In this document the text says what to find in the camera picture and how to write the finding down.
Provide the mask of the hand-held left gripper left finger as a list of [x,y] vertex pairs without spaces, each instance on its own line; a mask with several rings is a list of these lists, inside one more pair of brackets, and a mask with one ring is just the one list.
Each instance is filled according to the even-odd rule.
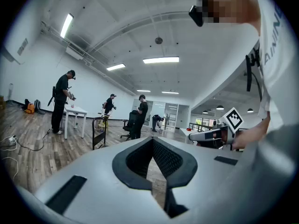
[[87,180],[64,212],[65,217],[84,224],[169,224],[169,216],[151,191],[131,189],[113,172],[113,158],[138,142],[130,140],[85,153],[48,178],[35,197],[46,203],[77,175]]

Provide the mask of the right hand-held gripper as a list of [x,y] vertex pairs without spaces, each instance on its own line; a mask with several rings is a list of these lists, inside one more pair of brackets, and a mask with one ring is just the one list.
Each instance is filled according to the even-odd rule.
[[191,141],[212,141],[215,145],[219,145],[218,149],[232,150],[240,126],[244,123],[244,119],[239,112],[233,107],[225,113],[220,119],[216,120],[213,129],[205,132],[197,132],[189,134]]

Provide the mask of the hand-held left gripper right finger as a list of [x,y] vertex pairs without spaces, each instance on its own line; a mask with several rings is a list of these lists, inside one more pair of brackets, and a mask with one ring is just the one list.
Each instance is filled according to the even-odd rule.
[[155,161],[166,178],[164,217],[153,224],[227,224],[233,200],[227,184],[242,153],[153,138]]

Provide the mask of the black platform cart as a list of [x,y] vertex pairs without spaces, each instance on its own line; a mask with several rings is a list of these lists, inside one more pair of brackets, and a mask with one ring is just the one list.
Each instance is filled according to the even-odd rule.
[[[104,124],[104,128],[100,128],[102,132],[98,135],[96,135],[96,121],[100,124]],[[107,135],[107,122],[108,122],[108,116],[104,115],[103,117],[96,117],[92,120],[92,150],[95,150],[96,145],[99,145],[101,141],[103,143],[98,147],[98,149],[107,147],[106,145],[106,135]]]

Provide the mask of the person's right forearm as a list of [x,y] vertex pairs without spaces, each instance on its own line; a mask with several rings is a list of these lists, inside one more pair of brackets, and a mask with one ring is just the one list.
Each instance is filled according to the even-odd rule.
[[261,140],[267,133],[269,122],[271,120],[270,112],[267,117],[251,129],[242,131],[234,140],[232,149],[244,149],[249,143]]

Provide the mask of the black metal railing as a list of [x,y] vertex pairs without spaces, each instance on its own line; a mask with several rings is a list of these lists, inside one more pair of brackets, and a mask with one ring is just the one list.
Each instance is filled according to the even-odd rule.
[[188,128],[193,131],[197,131],[197,132],[205,132],[205,131],[209,131],[212,129],[211,126],[206,126],[206,125],[196,124],[196,123],[189,123]]

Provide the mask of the white table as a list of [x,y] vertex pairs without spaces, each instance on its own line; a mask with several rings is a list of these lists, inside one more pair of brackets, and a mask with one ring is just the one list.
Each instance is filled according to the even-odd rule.
[[84,134],[85,134],[85,126],[86,126],[86,118],[87,118],[87,114],[88,112],[85,111],[84,109],[78,107],[78,106],[71,106],[71,105],[65,105],[64,106],[65,109],[65,121],[64,121],[64,139],[67,139],[67,129],[68,129],[68,117],[70,115],[70,113],[75,114],[75,124],[77,122],[77,117],[79,114],[83,115],[83,126],[82,126],[82,133],[81,133],[81,138],[84,138]]
[[187,130],[187,128],[180,128],[180,133],[182,133],[185,136],[184,143],[192,144],[192,145],[194,144],[194,142],[189,139],[189,135],[192,133],[195,133],[194,130],[189,131],[189,130]]

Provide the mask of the glass office partition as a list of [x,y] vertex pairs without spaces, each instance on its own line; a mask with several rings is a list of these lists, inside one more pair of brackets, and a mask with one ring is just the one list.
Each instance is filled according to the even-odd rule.
[[152,128],[152,117],[159,115],[164,118],[162,128],[166,130],[187,128],[189,124],[190,107],[175,103],[166,103],[161,101],[146,100],[148,111],[145,117],[144,125]]

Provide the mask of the black office chair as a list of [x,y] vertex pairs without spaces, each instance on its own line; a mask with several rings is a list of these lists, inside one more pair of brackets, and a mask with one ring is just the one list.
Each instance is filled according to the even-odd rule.
[[126,137],[126,141],[128,141],[128,139],[131,138],[131,130],[133,128],[133,125],[135,123],[135,120],[138,116],[138,111],[137,110],[133,110],[129,113],[129,119],[123,120],[124,126],[122,127],[122,129],[126,132],[128,132],[127,135],[121,135],[120,138],[122,137]]

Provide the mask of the black chest-mounted device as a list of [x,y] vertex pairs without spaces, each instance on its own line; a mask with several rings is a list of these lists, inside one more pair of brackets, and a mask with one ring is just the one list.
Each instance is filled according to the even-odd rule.
[[257,83],[258,91],[259,93],[261,93],[261,88],[257,80],[257,77],[255,76],[254,73],[252,73],[252,67],[256,65],[259,68],[260,66],[259,50],[253,48],[253,51],[250,53],[250,55],[245,56],[245,61],[246,61],[246,76],[247,76],[247,92],[250,92],[251,90],[252,76],[254,76]]

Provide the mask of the person's white t-shirt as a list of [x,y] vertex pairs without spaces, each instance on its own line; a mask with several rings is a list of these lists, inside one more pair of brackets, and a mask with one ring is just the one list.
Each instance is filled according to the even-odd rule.
[[267,131],[299,124],[299,40],[274,0],[258,0],[261,12],[261,118],[270,115]]

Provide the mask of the grey backpack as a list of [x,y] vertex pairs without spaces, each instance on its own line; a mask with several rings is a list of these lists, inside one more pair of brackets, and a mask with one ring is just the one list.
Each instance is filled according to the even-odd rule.
[[35,112],[39,114],[45,114],[45,112],[41,109],[40,100],[36,99],[34,102]]

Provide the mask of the brown cardboard box stack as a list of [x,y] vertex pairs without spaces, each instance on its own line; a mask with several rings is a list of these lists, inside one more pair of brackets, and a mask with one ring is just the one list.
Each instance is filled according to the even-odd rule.
[[0,95],[0,119],[4,116],[6,109],[6,101],[4,100],[4,97]]

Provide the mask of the white air conditioner unit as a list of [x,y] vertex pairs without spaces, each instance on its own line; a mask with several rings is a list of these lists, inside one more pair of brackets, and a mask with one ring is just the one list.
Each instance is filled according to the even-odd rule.
[[82,55],[80,55],[78,52],[76,52],[75,50],[73,50],[70,47],[67,47],[65,52],[68,55],[72,56],[73,58],[75,58],[77,60],[83,60],[84,59],[84,57]]

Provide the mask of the grey wall vent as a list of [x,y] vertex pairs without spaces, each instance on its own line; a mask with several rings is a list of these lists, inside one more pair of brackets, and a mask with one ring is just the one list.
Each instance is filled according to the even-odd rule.
[[19,56],[22,55],[22,53],[25,50],[27,44],[28,44],[28,40],[27,40],[27,38],[25,38],[24,41],[22,42],[21,46],[19,47],[18,51],[17,51]]

